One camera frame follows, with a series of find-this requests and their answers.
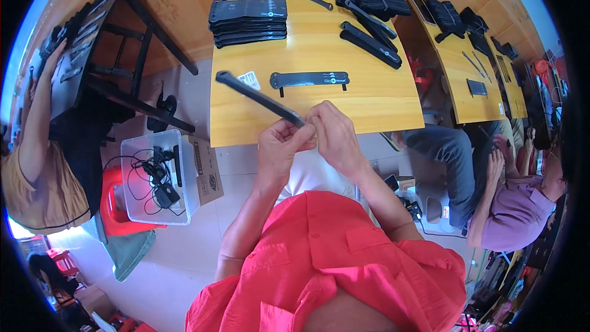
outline bare foot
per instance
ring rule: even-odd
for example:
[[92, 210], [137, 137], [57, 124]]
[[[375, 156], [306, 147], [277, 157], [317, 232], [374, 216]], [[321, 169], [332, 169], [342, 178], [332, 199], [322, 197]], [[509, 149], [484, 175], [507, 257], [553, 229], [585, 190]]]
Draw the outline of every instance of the bare foot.
[[[164, 81], [161, 80], [160, 81], [160, 85], [158, 85], [157, 87], [153, 88], [150, 97], [144, 101], [145, 104], [149, 105], [150, 107], [156, 107], [156, 104], [158, 103], [158, 98], [160, 97], [160, 93], [162, 93], [162, 90], [164, 89]], [[140, 112], [135, 112], [135, 115], [141, 115], [142, 113]]]

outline cardboard box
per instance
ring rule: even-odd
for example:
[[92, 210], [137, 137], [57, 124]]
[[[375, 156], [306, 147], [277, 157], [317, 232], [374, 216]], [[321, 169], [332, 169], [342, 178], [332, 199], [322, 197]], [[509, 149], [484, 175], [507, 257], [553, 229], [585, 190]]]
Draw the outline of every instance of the cardboard box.
[[211, 147], [209, 141], [194, 136], [183, 135], [182, 138], [186, 139], [195, 149], [195, 172], [201, 205], [222, 197], [223, 187], [215, 148]]
[[410, 190], [410, 188], [416, 187], [416, 178], [414, 176], [399, 176], [397, 179], [401, 191], [415, 191]]
[[109, 320], [116, 311], [107, 294], [96, 285], [77, 290], [74, 296], [89, 315], [95, 311], [102, 319]]

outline barcode label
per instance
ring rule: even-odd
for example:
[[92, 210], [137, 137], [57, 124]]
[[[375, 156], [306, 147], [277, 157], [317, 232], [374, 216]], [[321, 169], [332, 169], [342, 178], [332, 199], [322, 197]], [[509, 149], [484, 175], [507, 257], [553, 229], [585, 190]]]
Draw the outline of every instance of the barcode label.
[[195, 147], [196, 171], [199, 176], [203, 174], [203, 164], [201, 163], [201, 152], [199, 151], [199, 144], [193, 143]]
[[241, 76], [238, 76], [238, 79], [246, 85], [253, 88], [254, 90], [260, 90], [260, 84], [258, 83], [258, 79], [256, 78], [256, 75], [254, 74], [253, 70]]

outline shirt pocket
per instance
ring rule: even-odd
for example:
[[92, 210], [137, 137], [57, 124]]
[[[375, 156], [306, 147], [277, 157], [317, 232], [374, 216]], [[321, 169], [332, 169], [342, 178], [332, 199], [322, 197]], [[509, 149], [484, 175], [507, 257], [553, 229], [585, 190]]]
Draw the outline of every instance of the shirt pocket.
[[359, 227], [346, 232], [346, 241], [350, 252], [356, 252], [381, 245], [394, 246], [381, 228]]
[[275, 267], [277, 265], [291, 264], [287, 245], [282, 243], [274, 243], [272, 245], [264, 245], [256, 247], [250, 253], [244, 265], [242, 266], [242, 274], [256, 271], [257, 269]]

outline wooden table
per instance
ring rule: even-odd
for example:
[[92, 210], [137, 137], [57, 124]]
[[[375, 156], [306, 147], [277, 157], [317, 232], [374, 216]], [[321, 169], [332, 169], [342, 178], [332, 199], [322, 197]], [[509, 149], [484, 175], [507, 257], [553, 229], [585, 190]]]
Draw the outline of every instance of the wooden table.
[[494, 55], [494, 59], [496, 60], [498, 71], [502, 77], [502, 82], [504, 83], [504, 89], [506, 91], [506, 96], [508, 97], [508, 105], [510, 107], [510, 114], [512, 118], [528, 117], [528, 113], [526, 112], [525, 97], [522, 94], [522, 89], [516, 82], [516, 75], [514, 74], [514, 69], [512, 68], [512, 61], [509, 57], [503, 55], [498, 51], [498, 49], [496, 49], [494, 43], [490, 39], [490, 36], [485, 35], [485, 37], [488, 45], [490, 45], [491, 52]]
[[[258, 133], [278, 117], [226, 85], [215, 81], [219, 70], [234, 76], [254, 71], [261, 92], [301, 115], [323, 100], [332, 101], [355, 124], [358, 134], [424, 127], [418, 92], [399, 38], [393, 43], [402, 67], [393, 69], [339, 37], [343, 21], [364, 28], [354, 15], [334, 5], [328, 11], [310, 0], [287, 0], [287, 39], [232, 45], [213, 51], [211, 75], [211, 146], [254, 144]], [[391, 22], [388, 26], [395, 28]], [[341, 85], [284, 89], [284, 98], [269, 84], [271, 73], [348, 72]]]
[[[473, 48], [467, 37], [467, 33], [465, 34], [465, 39], [460, 39], [452, 34], [440, 44], [437, 43], [434, 38], [441, 33], [440, 28], [424, 21], [413, 0], [407, 0], [407, 2], [413, 11], [413, 16], [419, 18], [420, 23], [428, 34], [432, 47], [436, 51], [446, 78], [449, 93], [451, 94], [457, 123], [496, 121], [504, 118], [505, 112], [500, 88], [494, 79], [493, 69], [488, 58]], [[490, 75], [491, 82], [487, 77], [480, 75], [469, 60], [463, 56], [462, 52], [465, 52], [477, 64], [478, 68], [481, 69], [481, 66], [472, 54], [472, 52], [476, 52], [477, 57]], [[483, 82], [486, 85], [487, 97], [481, 95], [471, 96], [467, 87], [467, 79]]]

